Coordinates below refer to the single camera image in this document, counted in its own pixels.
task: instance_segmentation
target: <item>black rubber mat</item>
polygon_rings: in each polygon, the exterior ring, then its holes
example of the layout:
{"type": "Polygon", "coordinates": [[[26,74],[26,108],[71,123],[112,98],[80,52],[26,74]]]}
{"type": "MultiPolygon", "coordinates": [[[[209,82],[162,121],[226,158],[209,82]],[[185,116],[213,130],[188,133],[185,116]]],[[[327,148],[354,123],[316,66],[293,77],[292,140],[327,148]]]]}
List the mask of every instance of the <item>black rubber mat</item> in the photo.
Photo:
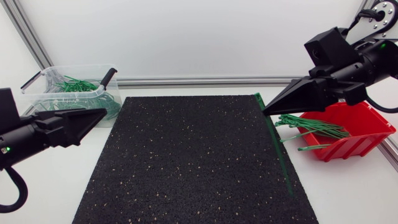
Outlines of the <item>black rubber mat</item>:
{"type": "Polygon", "coordinates": [[[254,95],[126,98],[73,222],[318,223],[279,147],[254,95]]]}

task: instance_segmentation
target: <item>white table surface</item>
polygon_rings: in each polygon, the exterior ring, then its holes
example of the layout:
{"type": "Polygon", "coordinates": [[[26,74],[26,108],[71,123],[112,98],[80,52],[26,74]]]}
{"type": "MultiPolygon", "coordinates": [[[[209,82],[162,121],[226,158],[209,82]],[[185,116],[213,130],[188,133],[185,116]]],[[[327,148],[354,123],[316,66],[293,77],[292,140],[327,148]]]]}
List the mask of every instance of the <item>white table surface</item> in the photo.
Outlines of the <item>white table surface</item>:
{"type": "MultiPolygon", "coordinates": [[[[169,88],[121,90],[127,96],[251,95],[259,92],[265,103],[282,88],[169,88]]],[[[296,129],[277,128],[281,138],[296,129]]],[[[111,128],[94,128],[81,146],[50,148],[14,166],[29,188],[26,204],[0,214],[0,223],[71,223],[111,128]]],[[[378,149],[365,157],[319,161],[312,152],[298,152],[303,139],[285,142],[320,223],[398,223],[398,173],[378,149]]],[[[0,204],[14,203],[17,189],[0,172],[0,204]]]]}

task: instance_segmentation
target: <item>plastic bin handle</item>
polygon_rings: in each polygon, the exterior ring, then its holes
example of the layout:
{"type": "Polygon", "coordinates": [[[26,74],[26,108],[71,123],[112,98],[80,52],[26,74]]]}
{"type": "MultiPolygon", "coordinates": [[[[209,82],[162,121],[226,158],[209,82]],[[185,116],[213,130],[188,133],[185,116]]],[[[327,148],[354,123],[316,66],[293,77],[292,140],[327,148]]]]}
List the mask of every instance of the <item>plastic bin handle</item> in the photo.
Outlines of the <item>plastic bin handle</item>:
{"type": "Polygon", "coordinates": [[[113,75],[118,72],[116,69],[111,68],[109,71],[106,73],[105,77],[102,79],[100,85],[104,86],[104,90],[106,90],[106,86],[108,85],[109,81],[111,81],[113,75]]]}
{"type": "Polygon", "coordinates": [[[32,84],[32,82],[34,80],[36,80],[40,74],[41,74],[41,71],[37,72],[36,75],[34,75],[32,78],[30,78],[30,80],[28,82],[26,82],[24,85],[21,86],[21,90],[25,90],[26,88],[28,88],[29,85],[32,84]]]}

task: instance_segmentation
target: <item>aluminum frame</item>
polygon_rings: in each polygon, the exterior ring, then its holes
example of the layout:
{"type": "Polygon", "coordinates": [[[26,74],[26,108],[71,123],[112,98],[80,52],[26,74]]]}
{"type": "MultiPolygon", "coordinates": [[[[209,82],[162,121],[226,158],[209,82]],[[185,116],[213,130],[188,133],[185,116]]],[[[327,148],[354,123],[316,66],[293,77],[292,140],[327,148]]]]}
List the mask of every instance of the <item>aluminum frame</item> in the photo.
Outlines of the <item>aluminum frame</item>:
{"type": "MultiPolygon", "coordinates": [[[[364,0],[362,7],[369,6],[374,0],[364,0]]],[[[30,24],[18,0],[0,0],[10,20],[17,29],[26,47],[43,70],[54,66],[45,51],[32,25],[30,24]]],[[[201,87],[231,87],[231,86],[287,86],[291,79],[299,77],[221,77],[221,78],[122,78],[118,79],[120,89],[130,88],[201,88],[201,87]]],[[[387,138],[377,146],[387,160],[398,172],[398,144],[387,138]]]]}

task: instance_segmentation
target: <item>black cable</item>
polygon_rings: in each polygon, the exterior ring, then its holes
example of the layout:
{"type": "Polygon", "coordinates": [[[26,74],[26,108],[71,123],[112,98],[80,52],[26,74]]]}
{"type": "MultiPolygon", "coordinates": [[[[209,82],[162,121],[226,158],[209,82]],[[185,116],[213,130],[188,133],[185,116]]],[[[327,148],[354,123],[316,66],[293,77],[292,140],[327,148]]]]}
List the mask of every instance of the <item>black cable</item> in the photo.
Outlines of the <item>black cable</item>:
{"type": "Polygon", "coordinates": [[[359,22],[360,18],[362,18],[362,17],[372,18],[372,19],[375,19],[377,21],[381,21],[384,18],[384,14],[375,12],[372,9],[362,9],[358,13],[358,15],[356,15],[353,23],[350,25],[348,30],[351,30],[359,22]]]}
{"type": "Polygon", "coordinates": [[[0,205],[0,213],[9,213],[21,208],[27,199],[27,186],[24,179],[12,167],[5,168],[19,191],[18,200],[12,205],[0,205]]]}
{"type": "Polygon", "coordinates": [[[370,105],[372,105],[374,108],[378,109],[379,111],[382,111],[382,112],[385,112],[385,113],[398,113],[398,108],[385,108],[385,107],[382,107],[382,106],[378,105],[375,101],[370,99],[370,97],[368,97],[366,99],[366,101],[370,105]]]}

